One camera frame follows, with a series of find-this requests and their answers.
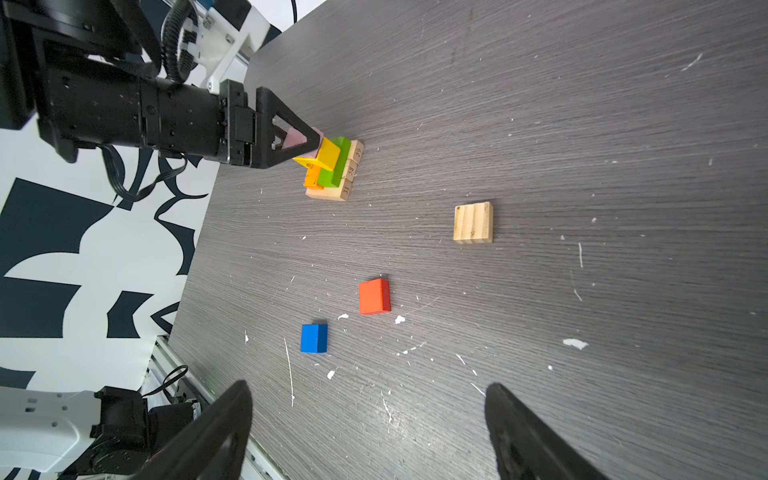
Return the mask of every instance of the white backdrop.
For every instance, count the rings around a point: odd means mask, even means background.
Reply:
[[[22,131],[0,130],[0,144],[4,146],[0,158],[0,220],[2,215],[10,214],[5,211],[5,202],[20,180],[110,207],[105,216],[82,234],[77,253],[40,253],[23,259],[5,272],[6,278],[79,288],[61,312],[61,338],[36,338],[32,328],[28,338],[0,338],[0,367],[35,372],[27,385],[35,390],[73,392],[99,390],[106,385],[138,389],[154,338],[165,334],[151,315],[179,301],[187,278],[186,274],[178,274],[184,261],[182,245],[154,219],[161,205],[174,194],[165,184],[159,184],[131,210],[116,207],[121,199],[115,199],[107,182],[101,152],[81,150],[78,162],[67,164],[39,139],[34,121]],[[137,170],[137,150],[118,148],[118,151],[126,163],[126,185],[130,185]],[[170,162],[172,167],[181,163]],[[158,216],[159,220],[192,229],[195,243],[218,167],[218,163],[210,161],[200,161],[197,167],[189,164],[177,178],[179,190],[188,195],[209,195],[179,200]],[[154,154],[142,185],[150,183],[157,174],[157,155]],[[45,225],[26,222],[15,225],[15,229],[18,235],[29,229],[43,233],[46,230]],[[121,292],[151,295],[132,315],[139,338],[108,338],[108,312]],[[5,302],[12,301],[14,299],[6,299]],[[174,316],[172,312],[161,318],[173,323]],[[5,318],[3,323],[34,323],[34,320]]]

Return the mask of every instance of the pink block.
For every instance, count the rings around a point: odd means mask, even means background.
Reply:
[[[320,145],[323,144],[323,132],[320,130],[317,130],[315,127],[312,127],[314,131],[320,134]],[[287,134],[286,139],[283,141],[283,149],[295,147],[296,145],[301,145],[306,141],[306,137],[299,132],[296,128],[291,127]],[[317,158],[317,151],[319,150],[319,147],[316,150],[310,151],[307,154],[301,154],[301,158]]]

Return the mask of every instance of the black and white patterned backdrop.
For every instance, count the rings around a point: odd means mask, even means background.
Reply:
[[[137,389],[173,326],[219,165],[194,158],[131,204],[98,151],[67,164],[34,121],[0,144],[0,385]],[[181,162],[118,150],[134,192]]]

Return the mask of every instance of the numbered wooden block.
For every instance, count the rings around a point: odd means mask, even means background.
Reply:
[[[355,172],[357,172],[357,164],[351,159],[348,158],[347,162],[344,164],[344,171],[341,174],[341,178],[343,180],[349,179],[350,182],[355,181]]]
[[[360,164],[362,160],[362,149],[365,145],[360,140],[353,140],[349,147],[349,158],[351,158],[356,164]]]
[[[457,243],[493,242],[493,205],[459,205],[453,217],[453,240]]]
[[[308,197],[317,198],[319,200],[335,200],[337,202],[346,202],[349,198],[349,192],[351,190],[352,181],[345,178],[341,180],[341,183],[338,187],[323,188],[322,190],[311,190],[307,188],[306,195]]]

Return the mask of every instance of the green block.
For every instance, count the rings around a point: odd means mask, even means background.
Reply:
[[[333,171],[323,168],[320,171],[320,176],[317,178],[317,184],[326,187],[333,188],[338,187],[341,184],[341,176],[344,174],[344,167],[346,166],[346,158],[349,156],[349,149],[352,147],[352,142],[344,137],[329,138],[334,145],[340,150],[339,160],[336,161],[336,166]]]

